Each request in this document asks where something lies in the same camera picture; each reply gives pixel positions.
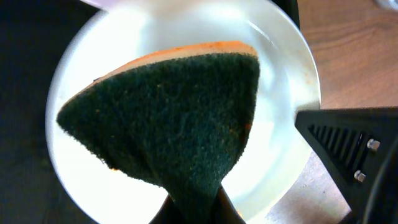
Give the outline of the white plate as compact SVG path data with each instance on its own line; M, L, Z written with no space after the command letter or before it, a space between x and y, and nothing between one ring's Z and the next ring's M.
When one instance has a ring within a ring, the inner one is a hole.
M77 33L54 74L45 132L54 169L75 203L98 223L149 223L166 191L107 168L56 122L61 106L101 77L149 53L240 40L259 55L261 76L247 147L223 187L247 223L266 214L297 180L310 146L298 110L320 107L320 84L302 33L270 1L95 1L100 12Z

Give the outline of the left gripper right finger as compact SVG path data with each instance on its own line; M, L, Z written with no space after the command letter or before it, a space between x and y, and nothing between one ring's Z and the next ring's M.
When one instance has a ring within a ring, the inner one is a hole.
M213 224L246 224L221 185L213 203Z

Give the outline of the green yellow sponge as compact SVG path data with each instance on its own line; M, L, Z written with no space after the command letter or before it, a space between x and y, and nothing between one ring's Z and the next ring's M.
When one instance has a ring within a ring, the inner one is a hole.
M95 80L57 123L109 168L164 188L187 223L206 223L248 142L259 75L240 41L162 50Z

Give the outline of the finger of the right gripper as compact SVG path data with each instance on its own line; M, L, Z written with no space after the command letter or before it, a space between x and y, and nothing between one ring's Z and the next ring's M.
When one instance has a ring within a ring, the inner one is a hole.
M300 111L315 151L356 223L397 223L397 108Z

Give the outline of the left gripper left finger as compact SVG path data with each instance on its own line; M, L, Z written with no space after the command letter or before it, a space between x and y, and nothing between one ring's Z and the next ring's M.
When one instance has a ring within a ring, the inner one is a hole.
M179 224L180 211L175 206L171 196L167 196L160 210L149 224Z

